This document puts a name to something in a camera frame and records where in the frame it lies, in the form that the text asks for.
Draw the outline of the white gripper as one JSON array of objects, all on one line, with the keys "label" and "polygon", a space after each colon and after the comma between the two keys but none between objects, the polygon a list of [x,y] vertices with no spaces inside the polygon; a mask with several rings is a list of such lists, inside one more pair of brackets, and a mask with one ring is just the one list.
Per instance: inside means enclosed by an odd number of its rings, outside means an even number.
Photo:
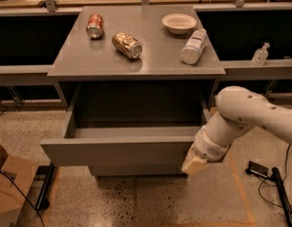
[{"label": "white gripper", "polygon": [[194,146],[190,147],[181,167],[181,171],[187,175],[193,175],[203,170],[207,162],[222,162],[230,149],[231,143],[222,146],[215,143],[203,126],[197,132]]}]

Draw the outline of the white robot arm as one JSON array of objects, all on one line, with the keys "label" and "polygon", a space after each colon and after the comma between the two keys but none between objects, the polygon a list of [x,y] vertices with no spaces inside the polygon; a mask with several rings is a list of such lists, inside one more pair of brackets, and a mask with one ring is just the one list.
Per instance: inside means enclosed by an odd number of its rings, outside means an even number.
[{"label": "white robot arm", "polygon": [[196,133],[181,171],[193,175],[208,163],[222,162],[232,142],[254,127],[266,130],[292,146],[292,110],[239,87],[222,89],[216,112]]}]

